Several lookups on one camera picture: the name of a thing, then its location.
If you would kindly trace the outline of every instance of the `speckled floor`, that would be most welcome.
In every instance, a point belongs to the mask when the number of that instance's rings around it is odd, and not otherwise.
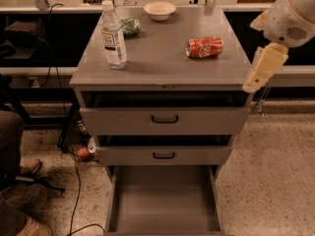
[[[224,231],[235,236],[315,235],[315,102],[266,102],[237,137],[216,182]],[[56,146],[60,130],[25,131],[24,156],[43,161],[38,176],[65,188],[61,194],[18,184],[6,198],[51,227],[70,232],[79,190],[75,162]],[[104,227],[110,182],[96,161],[79,163],[81,194],[72,231],[96,223]],[[74,235],[98,236],[97,226]]]

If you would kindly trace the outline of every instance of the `drawer handle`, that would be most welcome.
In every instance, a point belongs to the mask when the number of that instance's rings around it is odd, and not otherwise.
[[[178,122],[178,115],[176,114],[173,118],[157,118],[156,116],[152,115],[151,120],[153,123],[156,124],[173,124]]]
[[[175,157],[175,152],[172,152],[170,154],[158,154],[154,152],[155,159],[172,159],[174,157]]]

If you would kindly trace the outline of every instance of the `bottle cap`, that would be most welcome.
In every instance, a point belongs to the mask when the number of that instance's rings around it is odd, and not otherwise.
[[[111,1],[102,1],[101,6],[103,11],[111,11],[114,9],[114,5],[112,4]]]

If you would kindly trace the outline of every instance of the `bowl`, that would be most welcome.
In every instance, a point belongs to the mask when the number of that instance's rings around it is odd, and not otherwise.
[[[146,4],[144,9],[153,20],[164,21],[176,11],[176,6],[168,2],[157,1]]]

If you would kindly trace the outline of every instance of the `countertop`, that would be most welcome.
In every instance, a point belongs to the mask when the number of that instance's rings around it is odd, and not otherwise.
[[[113,70],[105,61],[100,28],[96,27],[71,87],[97,86],[230,86],[241,88],[251,64],[222,9],[178,7],[164,22],[153,21],[143,8],[116,8],[122,18],[140,20],[141,32],[126,39],[128,63]],[[221,55],[192,59],[186,55],[190,38],[219,36]]]

